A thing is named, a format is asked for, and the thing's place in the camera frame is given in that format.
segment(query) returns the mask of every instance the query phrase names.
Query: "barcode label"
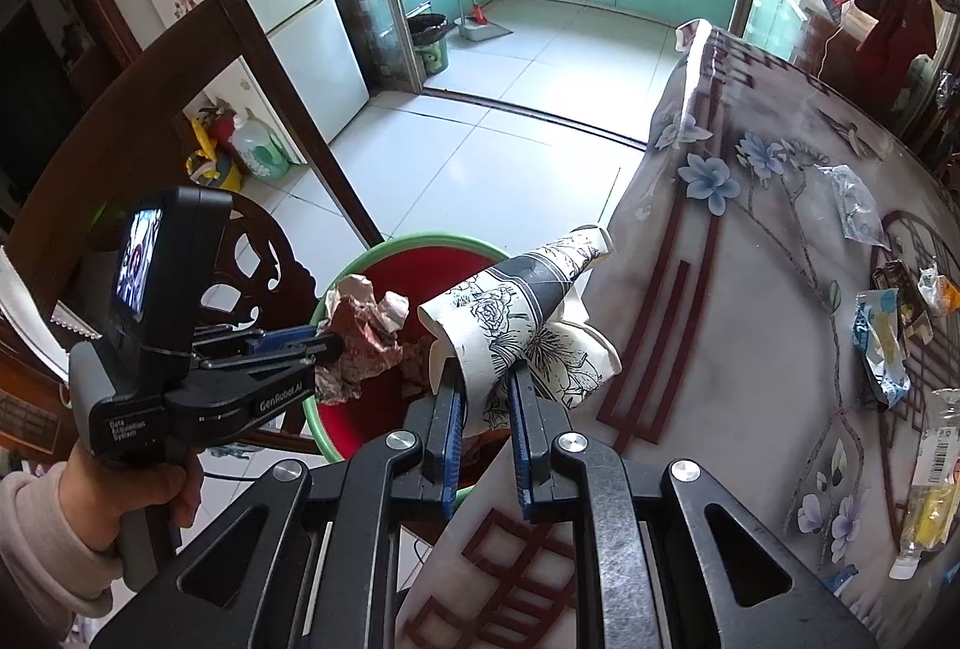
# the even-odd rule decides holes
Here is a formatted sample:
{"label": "barcode label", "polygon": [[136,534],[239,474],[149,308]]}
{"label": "barcode label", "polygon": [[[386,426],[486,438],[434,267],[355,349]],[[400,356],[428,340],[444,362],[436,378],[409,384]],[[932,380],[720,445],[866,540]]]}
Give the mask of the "barcode label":
{"label": "barcode label", "polygon": [[960,431],[956,427],[931,430],[920,441],[914,486],[942,486],[953,483],[953,469],[960,454]]}

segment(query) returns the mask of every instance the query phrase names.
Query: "floral tablecloth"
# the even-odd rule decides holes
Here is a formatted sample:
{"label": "floral tablecloth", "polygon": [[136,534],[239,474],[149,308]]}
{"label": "floral tablecloth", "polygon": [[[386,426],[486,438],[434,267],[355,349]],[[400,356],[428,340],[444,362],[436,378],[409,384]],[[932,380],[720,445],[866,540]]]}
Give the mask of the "floral tablecloth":
{"label": "floral tablecloth", "polygon": [[[622,373],[570,412],[630,459],[701,462],[866,624],[900,646],[933,607],[955,537],[892,581],[925,395],[956,385],[960,319],[910,346],[913,388],[880,414],[854,298],[898,257],[960,281],[957,210],[904,147],[792,65],[694,22],[647,153],[593,270],[590,323]],[[827,176],[870,188],[890,250],[844,238]],[[397,619],[419,649],[575,646],[568,527],[523,523],[509,446],[450,523]]]}

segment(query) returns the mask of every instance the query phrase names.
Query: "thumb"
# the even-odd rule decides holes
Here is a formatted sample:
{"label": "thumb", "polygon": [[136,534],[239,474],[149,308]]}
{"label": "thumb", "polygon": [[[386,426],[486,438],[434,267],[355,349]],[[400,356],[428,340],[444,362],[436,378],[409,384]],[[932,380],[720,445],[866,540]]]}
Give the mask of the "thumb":
{"label": "thumb", "polygon": [[162,506],[173,500],[186,483],[179,465],[156,465],[143,470],[124,470],[113,484],[112,503],[118,513],[147,506]]}

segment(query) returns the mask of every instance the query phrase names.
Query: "white bottle cap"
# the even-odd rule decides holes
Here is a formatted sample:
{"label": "white bottle cap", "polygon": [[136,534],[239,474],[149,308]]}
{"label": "white bottle cap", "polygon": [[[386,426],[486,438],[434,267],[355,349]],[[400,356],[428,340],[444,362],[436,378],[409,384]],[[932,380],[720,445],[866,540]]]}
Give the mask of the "white bottle cap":
{"label": "white bottle cap", "polygon": [[894,560],[894,566],[890,569],[890,578],[898,581],[912,579],[919,564],[920,560],[916,557],[897,557]]}

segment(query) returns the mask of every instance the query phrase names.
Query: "sleeve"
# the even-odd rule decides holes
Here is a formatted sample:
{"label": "sleeve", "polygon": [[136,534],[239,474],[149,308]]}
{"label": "sleeve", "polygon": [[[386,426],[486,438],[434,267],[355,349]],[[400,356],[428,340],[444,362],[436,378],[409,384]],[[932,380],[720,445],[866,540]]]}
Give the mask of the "sleeve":
{"label": "sleeve", "polygon": [[73,614],[105,617],[110,582],[120,577],[117,557],[83,545],[66,523],[58,499],[64,463],[42,478],[13,473],[0,481],[0,559],[31,608],[58,636]]}

